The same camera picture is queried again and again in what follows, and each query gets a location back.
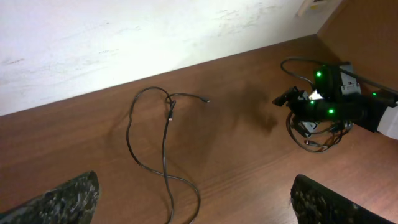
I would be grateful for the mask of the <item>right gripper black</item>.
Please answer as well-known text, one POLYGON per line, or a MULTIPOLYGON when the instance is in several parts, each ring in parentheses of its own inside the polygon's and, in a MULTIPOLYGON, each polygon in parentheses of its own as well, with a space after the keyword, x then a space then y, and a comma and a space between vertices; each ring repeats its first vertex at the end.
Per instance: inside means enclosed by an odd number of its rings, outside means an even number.
POLYGON ((304 90, 296 86, 289 88, 272 101, 276 106, 288 106, 293 112, 294 128, 303 136, 310 137, 319 123, 324 121, 340 122, 348 120, 348 112, 343 105, 324 99, 311 100, 304 90))

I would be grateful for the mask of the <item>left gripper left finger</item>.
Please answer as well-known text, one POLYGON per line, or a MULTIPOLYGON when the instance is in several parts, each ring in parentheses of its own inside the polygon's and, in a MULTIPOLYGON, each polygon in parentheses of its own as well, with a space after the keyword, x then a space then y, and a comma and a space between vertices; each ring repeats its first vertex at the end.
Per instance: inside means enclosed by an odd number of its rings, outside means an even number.
POLYGON ((90 223, 100 198, 95 172, 85 172, 1 214, 1 223, 90 223))

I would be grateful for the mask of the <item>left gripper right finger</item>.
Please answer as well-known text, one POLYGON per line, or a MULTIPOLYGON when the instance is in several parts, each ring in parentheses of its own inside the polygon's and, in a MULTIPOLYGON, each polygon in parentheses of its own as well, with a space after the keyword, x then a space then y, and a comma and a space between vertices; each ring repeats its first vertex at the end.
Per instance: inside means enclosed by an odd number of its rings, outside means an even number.
POLYGON ((290 202, 299 224, 391 222, 302 174, 294 179, 290 202))

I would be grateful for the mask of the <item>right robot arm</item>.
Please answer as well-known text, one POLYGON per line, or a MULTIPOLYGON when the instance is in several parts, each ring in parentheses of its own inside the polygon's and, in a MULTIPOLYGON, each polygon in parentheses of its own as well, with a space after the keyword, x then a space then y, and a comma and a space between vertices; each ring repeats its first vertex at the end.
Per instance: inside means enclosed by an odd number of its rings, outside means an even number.
POLYGON ((296 122, 294 128, 303 136, 311 136, 310 123, 331 121, 340 129, 352 122, 373 133, 397 139, 397 92, 352 72, 350 63, 329 65, 317 62, 320 68, 309 81, 313 92, 307 94, 297 87, 288 89, 272 102, 287 106, 296 122))

